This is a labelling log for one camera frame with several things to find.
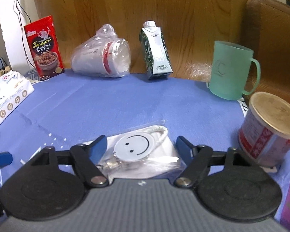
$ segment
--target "table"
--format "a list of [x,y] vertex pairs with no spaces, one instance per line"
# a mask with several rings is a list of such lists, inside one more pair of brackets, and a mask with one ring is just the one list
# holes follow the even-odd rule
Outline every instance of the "table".
[[[0,187],[21,167],[20,160],[28,161],[44,146],[68,150],[100,135],[162,120],[173,142],[183,135],[193,144],[206,144],[216,151],[239,147],[237,131],[244,120],[239,103],[213,95],[203,82],[148,81],[144,74],[92,78],[66,70],[34,84],[34,89],[0,125],[0,152],[8,151],[14,158],[0,169]],[[290,151],[279,172],[271,176],[283,191],[275,216],[279,220],[290,184]]]

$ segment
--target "white cup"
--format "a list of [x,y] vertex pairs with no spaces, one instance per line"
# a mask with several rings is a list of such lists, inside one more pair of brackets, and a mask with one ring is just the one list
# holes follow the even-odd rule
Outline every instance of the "white cup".
[[83,75],[121,77],[131,63],[128,43],[124,39],[82,49],[72,58],[73,71]]

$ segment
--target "green plastic mug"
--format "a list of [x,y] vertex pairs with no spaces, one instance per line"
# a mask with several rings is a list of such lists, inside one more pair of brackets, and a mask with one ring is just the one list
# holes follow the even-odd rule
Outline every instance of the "green plastic mug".
[[[260,63],[252,58],[254,51],[244,46],[215,41],[210,91],[227,100],[238,100],[251,94],[260,82]],[[257,81],[251,91],[244,90],[251,62],[257,67]]]

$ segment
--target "white tissue box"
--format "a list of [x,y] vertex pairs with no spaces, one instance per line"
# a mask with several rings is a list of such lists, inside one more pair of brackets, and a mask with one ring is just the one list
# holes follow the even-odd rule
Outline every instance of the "white tissue box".
[[0,124],[34,91],[30,81],[17,71],[0,77]]

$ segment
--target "tin can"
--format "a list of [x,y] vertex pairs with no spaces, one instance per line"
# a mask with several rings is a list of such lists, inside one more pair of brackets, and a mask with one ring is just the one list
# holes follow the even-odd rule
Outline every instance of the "tin can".
[[276,95],[256,92],[250,99],[238,140],[259,165],[280,164],[290,150],[290,104]]

